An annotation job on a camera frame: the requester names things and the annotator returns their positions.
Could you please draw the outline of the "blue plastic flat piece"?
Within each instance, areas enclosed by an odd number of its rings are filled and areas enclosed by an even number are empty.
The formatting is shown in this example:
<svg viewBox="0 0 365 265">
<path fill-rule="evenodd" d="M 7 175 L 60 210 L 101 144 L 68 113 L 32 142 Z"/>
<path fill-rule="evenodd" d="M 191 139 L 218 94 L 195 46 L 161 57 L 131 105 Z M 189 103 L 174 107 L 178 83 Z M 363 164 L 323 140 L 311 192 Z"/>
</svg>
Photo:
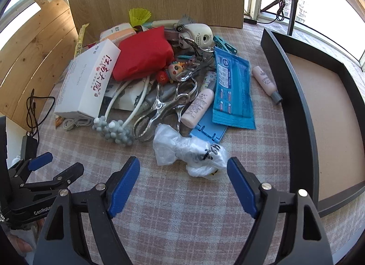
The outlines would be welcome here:
<svg viewBox="0 0 365 265">
<path fill-rule="evenodd" d="M 190 137 L 197 137 L 209 143 L 220 143 L 228 127 L 213 122 L 213 108 L 214 105 L 211 104 L 195 128 L 190 131 Z"/>
</svg>

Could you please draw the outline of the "pink lotion bottle grey cap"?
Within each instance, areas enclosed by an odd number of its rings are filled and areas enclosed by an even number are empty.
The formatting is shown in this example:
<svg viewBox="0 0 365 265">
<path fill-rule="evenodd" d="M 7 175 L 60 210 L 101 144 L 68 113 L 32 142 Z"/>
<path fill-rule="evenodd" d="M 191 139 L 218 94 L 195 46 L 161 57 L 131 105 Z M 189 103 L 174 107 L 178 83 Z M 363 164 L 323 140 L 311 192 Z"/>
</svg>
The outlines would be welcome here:
<svg viewBox="0 0 365 265">
<path fill-rule="evenodd" d="M 256 66 L 252 68 L 252 75 L 276 105 L 282 102 L 283 99 L 278 93 L 278 88 L 266 72 L 264 72 L 259 66 Z"/>
</svg>

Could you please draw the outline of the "white box red characters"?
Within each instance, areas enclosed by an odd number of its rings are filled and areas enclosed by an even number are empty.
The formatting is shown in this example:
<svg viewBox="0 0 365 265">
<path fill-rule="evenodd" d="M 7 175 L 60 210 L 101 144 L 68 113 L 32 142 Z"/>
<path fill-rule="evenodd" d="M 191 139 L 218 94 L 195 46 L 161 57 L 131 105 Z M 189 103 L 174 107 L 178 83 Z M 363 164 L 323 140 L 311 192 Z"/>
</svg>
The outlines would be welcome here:
<svg viewBox="0 0 365 265">
<path fill-rule="evenodd" d="M 55 105 L 55 114 L 70 119 L 98 117 L 120 52 L 106 39 L 73 59 Z"/>
</svg>

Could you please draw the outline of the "teal clothes peg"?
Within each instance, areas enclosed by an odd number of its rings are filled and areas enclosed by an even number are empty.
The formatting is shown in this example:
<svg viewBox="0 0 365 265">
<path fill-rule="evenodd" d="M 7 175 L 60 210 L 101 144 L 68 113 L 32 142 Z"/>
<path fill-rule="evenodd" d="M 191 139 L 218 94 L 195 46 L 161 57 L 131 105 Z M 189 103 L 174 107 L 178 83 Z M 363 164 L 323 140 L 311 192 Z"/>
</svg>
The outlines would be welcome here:
<svg viewBox="0 0 365 265">
<path fill-rule="evenodd" d="M 230 45 L 228 42 L 226 42 L 224 39 L 219 37 L 218 35 L 215 35 L 213 37 L 213 40 L 217 48 L 220 48 L 231 54 L 237 54 L 237 49 L 234 46 Z"/>
</svg>

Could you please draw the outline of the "orange white tissue pack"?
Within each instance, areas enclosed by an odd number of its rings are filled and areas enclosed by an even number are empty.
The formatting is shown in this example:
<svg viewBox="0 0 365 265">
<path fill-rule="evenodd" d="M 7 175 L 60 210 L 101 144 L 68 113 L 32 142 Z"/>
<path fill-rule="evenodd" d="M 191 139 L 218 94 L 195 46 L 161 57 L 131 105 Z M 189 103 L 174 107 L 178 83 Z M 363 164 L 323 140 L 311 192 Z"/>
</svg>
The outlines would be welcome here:
<svg viewBox="0 0 365 265">
<path fill-rule="evenodd" d="M 115 46 L 119 46 L 121 41 L 135 34 L 136 31 L 130 23 L 122 23 L 100 33 L 99 41 L 102 42 L 104 40 L 110 40 L 113 44 L 115 44 Z"/>
</svg>

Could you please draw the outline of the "dragon figurine keychain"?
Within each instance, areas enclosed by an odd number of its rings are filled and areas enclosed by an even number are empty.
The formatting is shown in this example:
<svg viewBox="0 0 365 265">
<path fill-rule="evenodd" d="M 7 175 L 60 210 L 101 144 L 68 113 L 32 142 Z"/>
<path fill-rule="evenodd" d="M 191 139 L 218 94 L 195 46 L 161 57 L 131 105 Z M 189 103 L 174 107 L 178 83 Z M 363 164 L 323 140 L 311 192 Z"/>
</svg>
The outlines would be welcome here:
<svg viewBox="0 0 365 265">
<path fill-rule="evenodd" d="M 174 61 L 165 69 L 158 71 L 155 75 L 155 79 L 162 85 L 167 83 L 172 84 L 176 80 L 176 76 L 182 73 L 184 69 L 185 63 Z"/>
</svg>

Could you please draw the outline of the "yellow plastic shuttlecock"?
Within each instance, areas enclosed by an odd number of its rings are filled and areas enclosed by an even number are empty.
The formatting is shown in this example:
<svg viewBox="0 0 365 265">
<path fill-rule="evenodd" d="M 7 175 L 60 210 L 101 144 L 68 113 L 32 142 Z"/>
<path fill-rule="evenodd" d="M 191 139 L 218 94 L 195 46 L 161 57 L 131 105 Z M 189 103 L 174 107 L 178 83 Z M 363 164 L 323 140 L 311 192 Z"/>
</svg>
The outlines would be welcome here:
<svg viewBox="0 0 365 265">
<path fill-rule="evenodd" d="M 144 8 L 132 8 L 129 10 L 129 19 L 132 27 L 141 26 L 151 17 L 151 12 Z"/>
</svg>

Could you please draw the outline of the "black tray with cardboard bottom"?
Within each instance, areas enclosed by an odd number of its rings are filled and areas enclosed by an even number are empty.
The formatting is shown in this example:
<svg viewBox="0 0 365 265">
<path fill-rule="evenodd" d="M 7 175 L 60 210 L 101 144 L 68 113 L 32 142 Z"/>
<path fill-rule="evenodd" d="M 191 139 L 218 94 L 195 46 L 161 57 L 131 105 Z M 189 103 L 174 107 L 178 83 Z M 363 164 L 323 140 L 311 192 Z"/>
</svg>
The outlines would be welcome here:
<svg viewBox="0 0 365 265">
<path fill-rule="evenodd" d="M 308 191 L 320 216 L 364 192 L 364 99 L 343 63 L 266 29 L 261 47 L 287 127 L 290 190 Z"/>
</svg>

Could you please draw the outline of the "white round plug adapter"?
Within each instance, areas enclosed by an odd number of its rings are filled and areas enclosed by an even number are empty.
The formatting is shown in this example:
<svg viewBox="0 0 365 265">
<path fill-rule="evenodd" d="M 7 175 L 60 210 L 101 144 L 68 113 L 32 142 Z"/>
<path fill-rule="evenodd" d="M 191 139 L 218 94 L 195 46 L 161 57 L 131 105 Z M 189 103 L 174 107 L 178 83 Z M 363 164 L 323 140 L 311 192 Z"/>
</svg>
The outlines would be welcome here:
<svg viewBox="0 0 365 265">
<path fill-rule="evenodd" d="M 179 46 L 182 49 L 190 48 L 190 45 L 184 41 L 184 38 L 192 39 L 198 46 L 203 49 L 209 48 L 213 45 L 213 32 L 206 24 L 186 24 L 179 33 Z"/>
</svg>

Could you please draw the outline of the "metal scissors clamp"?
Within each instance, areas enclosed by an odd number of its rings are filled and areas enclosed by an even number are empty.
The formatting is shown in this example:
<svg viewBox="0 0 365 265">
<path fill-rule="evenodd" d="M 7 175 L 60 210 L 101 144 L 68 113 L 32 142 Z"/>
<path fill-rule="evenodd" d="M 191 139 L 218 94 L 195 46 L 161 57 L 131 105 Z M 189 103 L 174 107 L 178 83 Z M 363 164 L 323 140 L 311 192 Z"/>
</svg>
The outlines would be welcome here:
<svg viewBox="0 0 365 265">
<path fill-rule="evenodd" d="M 197 95 L 197 89 L 197 81 L 190 78 L 186 82 L 179 82 L 175 86 L 173 94 L 167 100 L 162 100 L 163 86 L 158 83 L 153 105 L 134 123 L 132 132 L 135 139 L 140 142 L 151 141 L 158 124 L 172 113 L 177 115 L 176 130 L 179 131 L 182 111 Z"/>
</svg>

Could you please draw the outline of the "white plastic bag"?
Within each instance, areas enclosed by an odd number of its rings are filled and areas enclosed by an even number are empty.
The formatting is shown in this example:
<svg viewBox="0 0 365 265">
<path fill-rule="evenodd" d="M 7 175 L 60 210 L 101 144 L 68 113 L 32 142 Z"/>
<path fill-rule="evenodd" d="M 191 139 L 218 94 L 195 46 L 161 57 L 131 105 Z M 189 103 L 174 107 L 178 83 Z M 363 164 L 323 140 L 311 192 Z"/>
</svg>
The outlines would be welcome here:
<svg viewBox="0 0 365 265">
<path fill-rule="evenodd" d="M 214 180 L 227 171 L 229 153 L 224 147 L 197 137 L 183 137 L 167 124 L 157 126 L 153 149 L 159 166 L 183 161 L 191 177 Z"/>
</svg>

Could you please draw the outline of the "blue wet wipes packet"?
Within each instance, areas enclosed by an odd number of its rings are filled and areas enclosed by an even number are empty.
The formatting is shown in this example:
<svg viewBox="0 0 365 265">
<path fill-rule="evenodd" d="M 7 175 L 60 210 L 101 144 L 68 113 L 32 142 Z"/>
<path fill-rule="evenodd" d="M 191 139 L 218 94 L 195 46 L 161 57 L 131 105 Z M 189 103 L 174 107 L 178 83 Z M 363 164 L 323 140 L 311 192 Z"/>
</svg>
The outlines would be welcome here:
<svg viewBox="0 0 365 265">
<path fill-rule="evenodd" d="M 229 127 L 256 129 L 250 97 L 250 64 L 215 48 L 216 89 L 212 121 Z"/>
</svg>

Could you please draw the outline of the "red cloth pouch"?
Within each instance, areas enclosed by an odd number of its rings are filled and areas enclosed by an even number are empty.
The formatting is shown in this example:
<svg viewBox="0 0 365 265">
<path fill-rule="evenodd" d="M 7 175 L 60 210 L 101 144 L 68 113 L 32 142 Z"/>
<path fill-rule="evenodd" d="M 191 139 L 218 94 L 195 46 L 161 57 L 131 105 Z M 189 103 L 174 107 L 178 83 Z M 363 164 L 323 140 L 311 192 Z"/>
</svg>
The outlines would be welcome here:
<svg viewBox="0 0 365 265">
<path fill-rule="evenodd" d="M 171 45 L 164 36 L 164 27 L 139 32 L 118 45 L 121 50 L 113 69 L 113 77 L 121 82 L 154 74 L 174 60 Z"/>
</svg>

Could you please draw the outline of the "pink tube bottle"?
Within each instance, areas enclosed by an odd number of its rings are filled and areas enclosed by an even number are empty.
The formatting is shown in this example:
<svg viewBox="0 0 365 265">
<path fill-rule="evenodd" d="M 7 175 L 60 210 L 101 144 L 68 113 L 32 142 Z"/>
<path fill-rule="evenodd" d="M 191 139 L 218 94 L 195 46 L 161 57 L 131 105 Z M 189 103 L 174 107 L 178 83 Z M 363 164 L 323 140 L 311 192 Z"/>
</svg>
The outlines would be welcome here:
<svg viewBox="0 0 365 265">
<path fill-rule="evenodd" d="M 195 128 L 213 100 L 214 91 L 212 89 L 206 88 L 201 91 L 182 115 L 182 123 L 188 128 Z"/>
</svg>

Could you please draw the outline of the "white sunscreen bottle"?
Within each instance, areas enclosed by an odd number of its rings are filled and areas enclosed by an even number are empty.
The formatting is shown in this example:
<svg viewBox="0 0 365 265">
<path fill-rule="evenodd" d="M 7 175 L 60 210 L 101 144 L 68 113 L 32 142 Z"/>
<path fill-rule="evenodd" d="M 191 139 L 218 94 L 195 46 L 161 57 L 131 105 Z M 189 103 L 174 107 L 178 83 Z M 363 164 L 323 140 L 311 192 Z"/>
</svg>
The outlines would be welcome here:
<svg viewBox="0 0 365 265">
<path fill-rule="evenodd" d="M 167 29 L 175 29 L 176 26 L 179 24 L 179 20 L 176 19 L 169 19 L 169 20 L 159 20 L 159 21 L 152 21 L 143 24 L 143 27 L 148 29 L 157 28 L 163 26 Z"/>
</svg>

